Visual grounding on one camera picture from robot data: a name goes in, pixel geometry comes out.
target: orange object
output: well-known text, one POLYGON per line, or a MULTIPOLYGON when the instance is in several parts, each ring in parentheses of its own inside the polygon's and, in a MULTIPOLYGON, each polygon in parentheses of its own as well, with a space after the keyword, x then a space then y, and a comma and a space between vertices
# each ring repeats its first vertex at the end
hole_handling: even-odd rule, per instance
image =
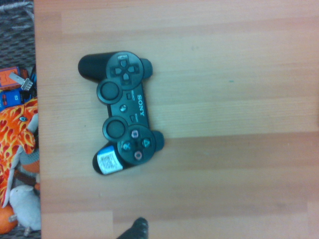
POLYGON ((38 113, 37 98, 24 105, 13 106, 0 112, 0 206, 9 201, 14 167, 18 163, 16 154, 24 150, 30 154, 35 149, 33 133, 27 129, 38 113))
POLYGON ((40 160, 35 161, 34 163, 31 163, 31 164, 22 165, 22 167, 28 172, 40 173, 40 160))
POLYGON ((26 69, 19 69, 18 67, 4 68, 0 70, 0 90, 9 91, 17 89, 21 86, 19 83, 15 82, 9 77, 11 72, 14 72, 24 79, 28 77, 28 72, 26 69))
POLYGON ((9 217, 14 215, 13 209, 10 205, 0 208, 0 234, 6 234, 12 231, 18 224, 17 221, 10 223, 9 217))

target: controller handle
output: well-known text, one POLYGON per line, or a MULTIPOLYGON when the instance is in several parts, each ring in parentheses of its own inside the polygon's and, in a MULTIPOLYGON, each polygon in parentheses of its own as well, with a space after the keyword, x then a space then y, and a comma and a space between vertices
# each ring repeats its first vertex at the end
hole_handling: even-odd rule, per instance
POLYGON ((87 79, 99 82, 104 80, 106 78, 106 65, 114 54, 115 52, 100 53, 82 57, 78 64, 79 73, 87 79))

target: plush toy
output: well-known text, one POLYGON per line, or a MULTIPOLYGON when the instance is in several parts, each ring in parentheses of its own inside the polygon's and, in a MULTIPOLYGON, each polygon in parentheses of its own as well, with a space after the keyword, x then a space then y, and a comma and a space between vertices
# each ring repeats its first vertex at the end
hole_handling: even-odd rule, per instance
POLYGON ((6 108, 0 112, 0 205, 9 201, 14 168, 19 155, 35 149, 33 133, 38 128, 37 98, 24 105, 6 108))
POLYGON ((34 193, 33 187, 21 185, 10 192, 10 204, 14 215, 10 222, 18 221, 25 227, 24 236, 30 232, 41 230, 41 205, 40 198, 34 193))
POLYGON ((30 173, 36 174, 35 189, 40 190, 40 162, 39 162, 39 149, 36 148, 33 153, 27 154, 22 152, 20 154, 20 163, 23 169, 30 173))

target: sticker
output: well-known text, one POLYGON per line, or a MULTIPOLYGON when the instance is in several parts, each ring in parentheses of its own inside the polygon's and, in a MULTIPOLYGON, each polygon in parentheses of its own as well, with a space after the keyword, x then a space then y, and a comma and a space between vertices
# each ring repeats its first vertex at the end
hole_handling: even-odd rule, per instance
POLYGON ((103 174, 114 173, 123 169, 113 146, 103 148, 98 152, 98 164, 103 174))

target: game controller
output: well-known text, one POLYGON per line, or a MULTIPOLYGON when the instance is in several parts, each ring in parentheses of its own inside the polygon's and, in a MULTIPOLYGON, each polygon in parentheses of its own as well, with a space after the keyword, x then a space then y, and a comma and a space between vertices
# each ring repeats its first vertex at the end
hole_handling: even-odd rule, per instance
POLYGON ((98 99, 107 105, 103 124, 108 143, 93 157, 93 168, 107 175, 149 161, 164 147, 164 136, 151 131, 142 80, 153 74, 149 60, 128 51, 84 56, 81 76, 98 81, 98 99))

